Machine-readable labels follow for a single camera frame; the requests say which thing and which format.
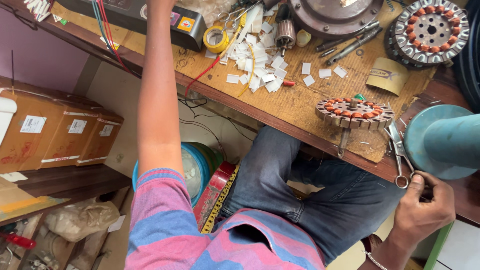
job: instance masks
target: plastic bag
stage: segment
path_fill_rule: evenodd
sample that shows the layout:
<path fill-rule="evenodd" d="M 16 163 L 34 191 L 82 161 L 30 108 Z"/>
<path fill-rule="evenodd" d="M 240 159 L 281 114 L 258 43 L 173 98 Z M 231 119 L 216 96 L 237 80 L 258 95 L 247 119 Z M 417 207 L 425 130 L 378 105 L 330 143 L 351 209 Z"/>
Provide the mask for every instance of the plastic bag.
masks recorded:
<path fill-rule="evenodd" d="M 211 27 L 218 14 L 230 12 L 237 0 L 178 0 L 176 6 L 200 13 L 207 27 Z"/>
<path fill-rule="evenodd" d="M 50 212 L 45 224 L 66 240 L 78 242 L 89 234 L 105 230 L 119 217 L 112 202 L 97 203 L 92 198 Z"/>

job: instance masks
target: barcode label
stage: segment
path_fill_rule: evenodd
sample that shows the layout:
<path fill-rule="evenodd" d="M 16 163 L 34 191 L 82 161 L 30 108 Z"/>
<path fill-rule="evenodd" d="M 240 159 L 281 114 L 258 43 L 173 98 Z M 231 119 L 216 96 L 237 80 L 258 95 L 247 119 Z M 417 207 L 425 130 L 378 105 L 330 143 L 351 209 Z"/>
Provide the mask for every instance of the barcode label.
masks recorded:
<path fill-rule="evenodd" d="M 108 137 L 112 133 L 113 125 L 105 125 L 103 127 L 102 132 L 100 133 L 100 137 Z"/>
<path fill-rule="evenodd" d="M 20 129 L 22 133 L 41 133 L 43 125 L 47 121 L 46 117 L 27 115 L 24 124 Z"/>
<path fill-rule="evenodd" d="M 68 133 L 78 133 L 81 134 L 84 131 L 85 126 L 87 125 L 86 120 L 73 120 L 73 123 L 70 125 Z"/>

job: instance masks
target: jeans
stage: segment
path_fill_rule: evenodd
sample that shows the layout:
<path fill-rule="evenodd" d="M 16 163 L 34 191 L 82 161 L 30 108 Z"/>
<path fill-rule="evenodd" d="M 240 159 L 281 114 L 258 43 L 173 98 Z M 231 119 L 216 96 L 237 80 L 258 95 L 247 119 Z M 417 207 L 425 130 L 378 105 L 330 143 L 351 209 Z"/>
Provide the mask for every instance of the jeans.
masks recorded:
<path fill-rule="evenodd" d="M 328 265 L 375 232 L 405 190 L 345 161 L 295 160 L 300 144 L 270 126 L 262 128 L 241 162 L 220 216 L 241 208 L 281 216 L 313 238 Z M 325 188 L 299 200 L 288 179 Z"/>

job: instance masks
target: striped t-shirt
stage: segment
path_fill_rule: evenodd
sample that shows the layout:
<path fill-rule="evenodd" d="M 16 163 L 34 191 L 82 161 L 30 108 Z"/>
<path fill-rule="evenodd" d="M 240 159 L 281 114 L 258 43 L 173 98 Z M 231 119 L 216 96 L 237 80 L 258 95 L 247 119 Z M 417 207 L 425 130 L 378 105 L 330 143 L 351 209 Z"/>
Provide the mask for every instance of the striped t-shirt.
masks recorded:
<path fill-rule="evenodd" d="M 321 269 L 310 236 L 271 213 L 241 209 L 198 232 L 183 177 L 160 168 L 137 181 L 125 269 Z"/>

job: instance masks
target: yellow tape roll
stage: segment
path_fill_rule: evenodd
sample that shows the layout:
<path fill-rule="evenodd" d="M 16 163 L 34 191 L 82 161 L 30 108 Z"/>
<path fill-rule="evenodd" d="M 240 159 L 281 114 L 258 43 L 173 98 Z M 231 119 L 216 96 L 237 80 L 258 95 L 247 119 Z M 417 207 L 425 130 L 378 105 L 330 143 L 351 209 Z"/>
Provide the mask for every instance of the yellow tape roll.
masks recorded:
<path fill-rule="evenodd" d="M 220 26 L 212 26 L 205 31 L 204 44 L 212 53 L 223 52 L 227 47 L 228 35 L 222 30 Z"/>

